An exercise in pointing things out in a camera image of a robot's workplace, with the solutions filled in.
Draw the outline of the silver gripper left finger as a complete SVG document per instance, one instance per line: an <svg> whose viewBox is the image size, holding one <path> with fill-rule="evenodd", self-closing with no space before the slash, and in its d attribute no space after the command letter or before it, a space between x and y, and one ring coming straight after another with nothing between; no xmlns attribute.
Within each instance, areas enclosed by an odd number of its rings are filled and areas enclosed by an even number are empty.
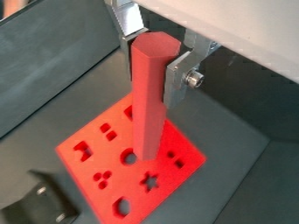
<svg viewBox="0 0 299 224"><path fill-rule="evenodd" d="M128 79L132 79L130 45L136 37L148 31L137 3L132 0L104 0L118 33L120 48L125 55Z"/></svg>

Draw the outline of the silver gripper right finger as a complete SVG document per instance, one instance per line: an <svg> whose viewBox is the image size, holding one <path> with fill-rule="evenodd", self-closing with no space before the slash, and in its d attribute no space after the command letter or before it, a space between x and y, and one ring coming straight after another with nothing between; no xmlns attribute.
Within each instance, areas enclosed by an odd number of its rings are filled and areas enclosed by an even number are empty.
<svg viewBox="0 0 299 224"><path fill-rule="evenodd" d="M184 45L189 50L165 68L162 103L172 109L185 96L186 88L197 88L204 80L198 72L203 60L220 48L220 44L190 29L184 33Z"/></svg>

